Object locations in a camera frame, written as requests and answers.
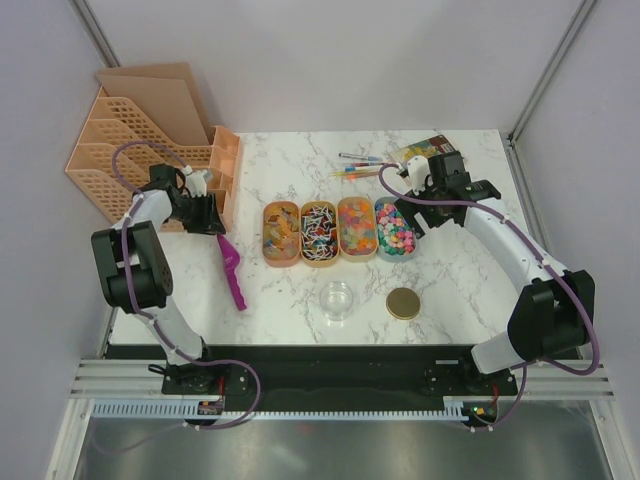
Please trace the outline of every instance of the gray wall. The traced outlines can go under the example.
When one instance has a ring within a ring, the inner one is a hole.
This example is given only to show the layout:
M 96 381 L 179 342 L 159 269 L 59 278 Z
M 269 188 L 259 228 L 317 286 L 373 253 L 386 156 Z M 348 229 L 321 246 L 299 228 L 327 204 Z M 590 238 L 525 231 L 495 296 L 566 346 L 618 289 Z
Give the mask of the gray wall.
M 106 221 L 64 174 L 101 63 L 66 0 L 22 0 L 0 7 L 0 64 L 0 477 L 31 480 L 105 311 L 89 236 Z
M 510 128 L 580 0 L 89 0 L 241 132 Z
M 596 330 L 640 453 L 640 3 L 600 2 L 520 151 L 552 248 L 596 281 Z

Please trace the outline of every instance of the gray floor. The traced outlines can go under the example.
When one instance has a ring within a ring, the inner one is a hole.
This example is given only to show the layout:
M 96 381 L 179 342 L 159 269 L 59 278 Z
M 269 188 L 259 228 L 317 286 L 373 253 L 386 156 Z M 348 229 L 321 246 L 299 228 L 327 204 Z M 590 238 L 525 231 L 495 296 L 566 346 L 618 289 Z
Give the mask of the gray floor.
M 92 422 L 96 442 L 111 449 L 175 423 Z M 178 429 L 115 457 L 87 445 L 85 453 L 78 479 L 612 478 L 589 409 L 577 404 L 524 404 L 502 428 L 473 435 L 434 422 L 254 421 L 220 432 Z

